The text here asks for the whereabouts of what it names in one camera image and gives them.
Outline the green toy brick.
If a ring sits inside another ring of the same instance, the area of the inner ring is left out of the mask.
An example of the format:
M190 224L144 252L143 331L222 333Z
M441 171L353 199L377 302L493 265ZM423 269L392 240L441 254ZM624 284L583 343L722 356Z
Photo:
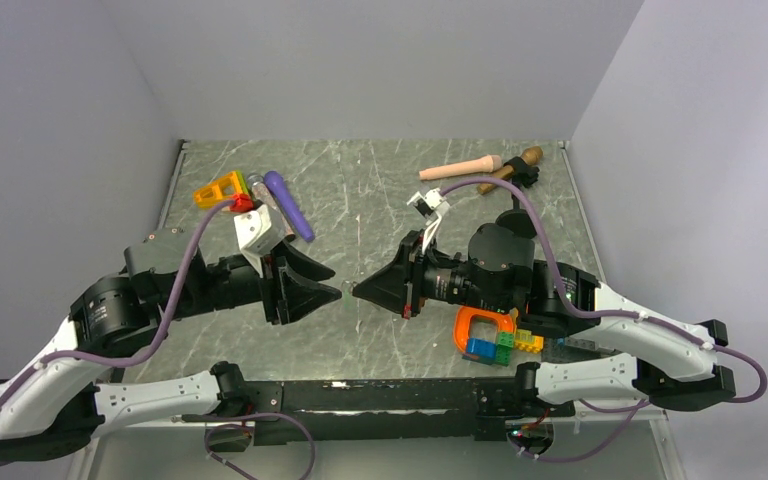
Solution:
M508 366L514 347L515 334L512 332L498 331L495 339L494 363L496 365Z

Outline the orange curved track piece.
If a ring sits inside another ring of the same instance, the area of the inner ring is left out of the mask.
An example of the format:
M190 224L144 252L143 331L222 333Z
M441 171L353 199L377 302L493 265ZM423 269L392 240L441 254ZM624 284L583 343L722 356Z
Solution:
M496 333L514 334L516 323L507 313L481 310L474 307L460 307L455 315L452 332L454 345L460 353L466 352L468 340L473 333L479 332L478 328L493 328Z

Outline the yellow toy brick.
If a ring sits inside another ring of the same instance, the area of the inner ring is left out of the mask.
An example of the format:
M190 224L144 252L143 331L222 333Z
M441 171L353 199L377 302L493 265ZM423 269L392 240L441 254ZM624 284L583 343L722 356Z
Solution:
M530 354L539 354L544 349L544 338L524 329L517 329L514 333L514 347Z

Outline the blue toy brick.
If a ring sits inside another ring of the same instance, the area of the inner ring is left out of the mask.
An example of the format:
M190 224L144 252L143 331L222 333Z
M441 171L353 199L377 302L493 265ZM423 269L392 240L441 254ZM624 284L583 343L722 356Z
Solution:
M493 365L496 362L496 344L488 340L470 337L464 348L463 357L473 362Z

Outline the gold microphone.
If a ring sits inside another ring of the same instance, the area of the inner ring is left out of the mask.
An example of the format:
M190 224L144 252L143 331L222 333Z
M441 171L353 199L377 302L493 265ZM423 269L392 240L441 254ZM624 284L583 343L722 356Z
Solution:
M507 180L524 188L529 188L538 180L538 163L542 158L543 150L541 147L528 147L518 156L509 160L502 159L504 161L502 167L488 174L493 178Z

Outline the glitter tube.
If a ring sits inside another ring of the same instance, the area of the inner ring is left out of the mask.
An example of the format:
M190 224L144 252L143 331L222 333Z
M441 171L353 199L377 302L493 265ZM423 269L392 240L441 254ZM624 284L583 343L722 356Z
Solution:
M267 187L265 183L265 179L263 175L260 175L258 173L252 173L248 174L245 177L247 186L249 187L249 190L252 194L252 196L266 204L269 205L271 208L273 208L281 217L282 224L285 230L285 237L288 241L293 241L296 239L295 231L293 230L291 224L289 223L288 219L283 213L283 210L281 209L280 205L278 204L276 198L273 196L269 188Z

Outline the black microphone stand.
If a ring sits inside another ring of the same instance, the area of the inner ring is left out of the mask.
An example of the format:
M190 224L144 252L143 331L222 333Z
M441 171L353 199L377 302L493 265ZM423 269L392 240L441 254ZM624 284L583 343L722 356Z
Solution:
M516 156L506 161L494 175L522 190L530 188L538 180L539 168L529 165L522 156ZM526 230L533 228L532 222L518 198L515 195L511 195L511 198L513 207L500 214L496 224L515 233L526 235Z

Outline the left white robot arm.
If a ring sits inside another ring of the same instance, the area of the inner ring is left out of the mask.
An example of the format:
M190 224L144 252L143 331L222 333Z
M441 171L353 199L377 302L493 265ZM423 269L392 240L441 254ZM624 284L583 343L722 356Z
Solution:
M262 411L238 365L151 384L101 384L145 362L176 320L249 304L275 325L340 298L334 272L286 241L254 259L206 263L197 234L158 230L125 250L124 269L88 287L54 337L18 374L0 380L0 466L70 455L120 428L171 416L232 420Z

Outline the orange triangle toy block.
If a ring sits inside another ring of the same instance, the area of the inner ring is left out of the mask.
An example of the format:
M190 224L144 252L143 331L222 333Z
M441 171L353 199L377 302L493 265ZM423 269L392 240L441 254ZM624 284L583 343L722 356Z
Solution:
M233 170L193 193L193 201L200 209L209 209L224 200L232 199L237 205L251 206L251 194L239 170Z

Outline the purple tube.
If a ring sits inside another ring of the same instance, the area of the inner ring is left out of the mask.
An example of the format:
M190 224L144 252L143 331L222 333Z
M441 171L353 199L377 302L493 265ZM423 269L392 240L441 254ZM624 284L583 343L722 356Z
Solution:
M315 233L291 194L284 177L276 171L268 171L264 175L264 182L297 234L305 242L311 243L315 239Z

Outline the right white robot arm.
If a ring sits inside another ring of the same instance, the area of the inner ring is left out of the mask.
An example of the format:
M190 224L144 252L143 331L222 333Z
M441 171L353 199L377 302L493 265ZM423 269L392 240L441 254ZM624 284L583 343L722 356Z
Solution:
M502 314L545 338L592 341L611 350L608 357L578 363L519 365L511 399L524 415L579 399L642 398L682 412L735 399L733 372L716 359L727 343L721 322L645 317L640 306L567 264L555 286L534 251L532 231L493 223L477 229L465 256L442 253L412 231L394 259L352 293L405 318L437 300Z

